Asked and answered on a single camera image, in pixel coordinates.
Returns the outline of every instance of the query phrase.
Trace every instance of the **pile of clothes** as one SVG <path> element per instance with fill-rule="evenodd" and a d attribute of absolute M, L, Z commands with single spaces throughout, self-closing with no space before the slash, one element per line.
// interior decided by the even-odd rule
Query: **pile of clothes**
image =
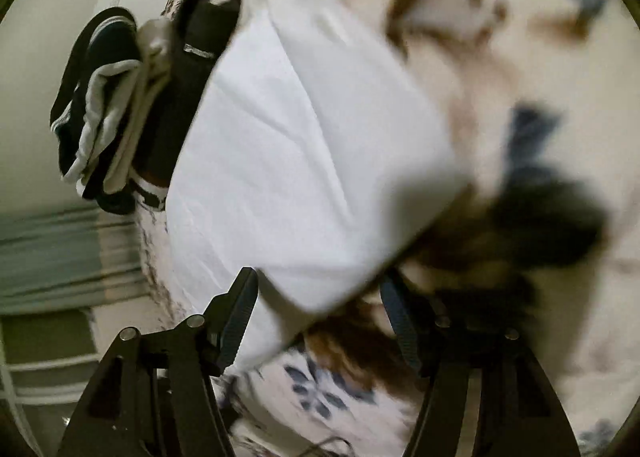
<path fill-rule="evenodd" d="M 62 180 L 105 211 L 164 209 L 175 163 L 241 0 L 184 0 L 137 28 L 125 8 L 95 15 L 66 64 L 49 125 Z"/>

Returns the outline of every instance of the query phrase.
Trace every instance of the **black garment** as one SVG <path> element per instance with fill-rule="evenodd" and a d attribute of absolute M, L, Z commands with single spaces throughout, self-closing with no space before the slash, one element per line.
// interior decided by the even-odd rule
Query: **black garment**
<path fill-rule="evenodd" d="M 184 0 L 174 19 L 171 80 L 153 104 L 133 161 L 133 192 L 150 208 L 164 209 L 180 149 L 209 74 L 236 28 L 240 5 L 241 0 L 219 6 Z"/>
<path fill-rule="evenodd" d="M 59 140 L 58 164 L 63 176 L 76 162 L 82 130 L 88 126 L 86 95 L 96 69 L 123 60 L 140 61 L 135 26 L 124 8 L 106 9 L 86 25 L 71 50 L 49 120 Z"/>

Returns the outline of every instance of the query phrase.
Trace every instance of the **white wall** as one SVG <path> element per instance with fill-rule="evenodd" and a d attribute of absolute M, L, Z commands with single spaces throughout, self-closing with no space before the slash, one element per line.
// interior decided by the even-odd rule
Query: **white wall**
<path fill-rule="evenodd" d="M 0 213 L 77 201 L 49 111 L 97 0 L 15 0 L 0 22 Z"/>

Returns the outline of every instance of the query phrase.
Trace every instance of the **metal screw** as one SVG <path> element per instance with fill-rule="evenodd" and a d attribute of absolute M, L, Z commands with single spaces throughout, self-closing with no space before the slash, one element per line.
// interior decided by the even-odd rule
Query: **metal screw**
<path fill-rule="evenodd" d="M 187 318 L 187 325 L 191 328 L 200 327 L 204 324 L 204 316 L 201 314 L 194 314 Z"/>
<path fill-rule="evenodd" d="M 438 316 L 436 318 L 436 325 L 441 329 L 448 329 L 451 327 L 451 320 L 448 316 Z"/>
<path fill-rule="evenodd" d="M 520 333 L 516 331 L 516 329 L 510 327 L 504 332 L 504 337 L 514 342 L 520 338 Z"/>
<path fill-rule="evenodd" d="M 138 336 L 138 331 L 134 327 L 125 327 L 122 331 L 120 331 L 120 339 L 124 342 L 132 340 L 136 336 Z"/>

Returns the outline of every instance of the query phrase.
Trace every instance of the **bedsheet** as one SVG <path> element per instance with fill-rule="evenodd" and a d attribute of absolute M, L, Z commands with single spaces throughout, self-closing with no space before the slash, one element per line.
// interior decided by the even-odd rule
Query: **bedsheet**
<path fill-rule="evenodd" d="M 168 15 L 179 1 L 168 1 Z M 532 275 L 545 311 L 540 319 L 545 335 L 536 352 L 582 455 L 600 455 L 640 393 L 640 33 L 627 9 L 637 1 L 466 1 L 491 3 L 498 20 L 505 20 L 499 28 L 481 29 L 476 38 L 490 40 L 507 74 L 518 74 L 519 97 L 552 117 L 545 122 L 549 126 L 536 128 L 542 172 L 552 169 L 583 182 L 607 212 L 607 243 L 598 263 Z M 420 60 L 419 51 L 408 53 Z M 490 79 L 479 80 L 492 86 Z M 478 184 L 489 191 L 506 170 L 513 116 L 510 108 L 500 110 L 500 95 L 474 94 L 488 103 L 480 105 L 484 112 L 473 127 L 460 128 L 471 145 Z M 177 323 L 196 311 L 172 274 L 166 218 L 139 208 L 138 222 L 143 267 L 168 323 Z M 216 386 L 223 401 L 231 400 L 243 413 L 234 426 L 234 445 L 246 455 L 298 455 L 329 436 L 343 437 L 359 456 L 402 455 L 419 406 L 419 398 L 355 389 L 343 376 L 319 368 L 303 347 Z M 336 453 L 348 453 L 344 443 L 332 445 Z"/>

